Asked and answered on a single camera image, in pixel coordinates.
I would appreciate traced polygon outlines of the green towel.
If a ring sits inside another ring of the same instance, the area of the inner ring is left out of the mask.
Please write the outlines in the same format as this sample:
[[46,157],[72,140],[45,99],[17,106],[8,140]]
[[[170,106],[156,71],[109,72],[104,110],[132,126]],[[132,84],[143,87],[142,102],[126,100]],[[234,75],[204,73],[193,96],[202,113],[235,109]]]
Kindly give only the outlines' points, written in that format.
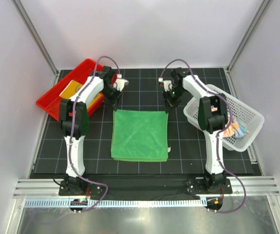
[[170,151],[168,113],[164,111],[114,111],[112,159],[126,162],[165,162]]

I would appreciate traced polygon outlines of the yellow blue hello towel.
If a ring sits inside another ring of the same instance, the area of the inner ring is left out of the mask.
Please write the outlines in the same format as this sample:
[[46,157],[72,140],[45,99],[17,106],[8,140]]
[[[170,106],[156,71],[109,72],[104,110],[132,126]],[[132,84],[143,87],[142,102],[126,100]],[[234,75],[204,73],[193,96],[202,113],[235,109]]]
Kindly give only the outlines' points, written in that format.
[[83,84],[75,80],[71,80],[64,90],[59,94],[59,97],[63,99],[70,99],[81,89],[82,86]]

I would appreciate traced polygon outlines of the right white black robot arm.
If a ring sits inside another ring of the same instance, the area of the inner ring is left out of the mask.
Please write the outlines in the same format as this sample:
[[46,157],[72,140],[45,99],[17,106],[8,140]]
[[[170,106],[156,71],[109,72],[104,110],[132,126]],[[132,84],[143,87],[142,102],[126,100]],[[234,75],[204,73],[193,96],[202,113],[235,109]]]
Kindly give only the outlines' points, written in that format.
[[180,97],[188,91],[198,100],[197,121],[205,135],[206,164],[203,187],[208,193],[217,193],[226,184],[226,172],[223,162],[223,133],[228,123],[225,95],[220,95],[204,85],[197,75],[189,71],[172,69],[171,79],[158,78],[164,88],[166,112],[176,108]]

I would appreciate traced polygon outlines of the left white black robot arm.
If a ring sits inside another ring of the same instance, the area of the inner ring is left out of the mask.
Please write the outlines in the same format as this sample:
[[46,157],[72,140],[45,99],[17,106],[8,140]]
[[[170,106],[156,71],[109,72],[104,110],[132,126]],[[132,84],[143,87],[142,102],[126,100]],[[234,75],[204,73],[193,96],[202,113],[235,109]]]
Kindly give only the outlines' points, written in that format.
[[88,107],[98,94],[103,94],[104,102],[117,110],[118,101],[128,81],[120,72],[104,66],[101,71],[92,71],[86,82],[70,98],[63,98],[59,107],[59,124],[67,148],[67,169],[61,188],[82,195],[87,190],[88,181],[83,175],[83,143],[89,129]]

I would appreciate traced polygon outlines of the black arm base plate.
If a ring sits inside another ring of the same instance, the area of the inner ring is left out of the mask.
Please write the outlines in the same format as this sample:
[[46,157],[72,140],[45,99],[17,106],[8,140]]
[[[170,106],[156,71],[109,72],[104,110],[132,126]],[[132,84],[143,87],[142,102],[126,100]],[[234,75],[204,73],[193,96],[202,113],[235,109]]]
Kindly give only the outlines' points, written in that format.
[[208,176],[199,174],[94,175],[90,182],[64,175],[53,181],[59,186],[60,196],[81,195],[95,200],[172,201],[232,194],[229,179],[212,182]]

